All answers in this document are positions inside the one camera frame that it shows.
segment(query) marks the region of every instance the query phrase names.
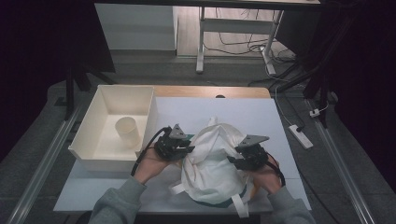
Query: white cloth bag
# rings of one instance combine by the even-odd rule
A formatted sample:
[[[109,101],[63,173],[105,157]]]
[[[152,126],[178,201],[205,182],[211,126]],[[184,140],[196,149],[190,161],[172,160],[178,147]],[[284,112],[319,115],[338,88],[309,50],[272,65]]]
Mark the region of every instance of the white cloth bag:
[[[248,217],[248,200],[254,191],[252,178],[236,170],[227,156],[242,158],[235,147],[246,137],[235,127],[212,118],[208,127],[191,139],[195,146],[182,163],[181,184],[174,193],[186,191],[199,204],[214,207],[235,205],[240,217]]]

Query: plug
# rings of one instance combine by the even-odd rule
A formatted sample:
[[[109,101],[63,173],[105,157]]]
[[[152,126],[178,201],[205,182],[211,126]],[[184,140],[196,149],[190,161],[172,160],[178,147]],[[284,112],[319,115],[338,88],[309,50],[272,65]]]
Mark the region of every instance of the plug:
[[[309,115],[311,116],[311,118],[317,117],[319,116],[320,112],[318,109],[314,109],[312,111],[309,111]]]

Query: person's left hand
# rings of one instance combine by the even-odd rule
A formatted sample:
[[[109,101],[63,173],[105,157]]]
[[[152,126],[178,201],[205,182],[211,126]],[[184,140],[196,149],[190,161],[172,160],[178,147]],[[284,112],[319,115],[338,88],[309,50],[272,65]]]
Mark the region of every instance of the person's left hand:
[[[150,147],[145,157],[137,167],[134,178],[141,184],[146,184],[148,180],[160,174],[166,166],[173,162],[164,161],[157,155],[154,148]]]

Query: gray sleeve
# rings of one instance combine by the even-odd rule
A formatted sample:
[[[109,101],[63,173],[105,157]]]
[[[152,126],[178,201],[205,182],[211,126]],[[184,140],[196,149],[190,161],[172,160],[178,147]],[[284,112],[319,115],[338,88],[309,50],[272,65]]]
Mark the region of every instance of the gray sleeve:
[[[293,199],[286,187],[283,187],[275,194],[268,195],[268,199],[274,208],[272,214],[274,223],[316,223],[308,209],[306,209],[303,200]]]
[[[96,202],[90,224],[134,223],[140,208],[139,198],[145,189],[146,186],[131,176],[119,189],[108,189]]]

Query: hand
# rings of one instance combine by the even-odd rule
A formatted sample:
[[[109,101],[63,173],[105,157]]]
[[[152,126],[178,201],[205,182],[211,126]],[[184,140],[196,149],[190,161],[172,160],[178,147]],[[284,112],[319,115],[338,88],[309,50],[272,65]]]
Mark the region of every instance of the hand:
[[[271,162],[275,167],[279,167],[279,163],[274,160],[272,156],[268,156],[268,161]],[[270,194],[276,193],[282,188],[279,176],[276,174],[274,169],[268,165],[264,165],[262,168],[255,172],[247,172],[253,176],[254,183],[264,188]]]
[[[134,178],[141,184],[146,184],[152,177],[160,174],[163,169],[171,164],[170,161],[164,161],[155,152],[153,147],[150,147],[137,167]]]

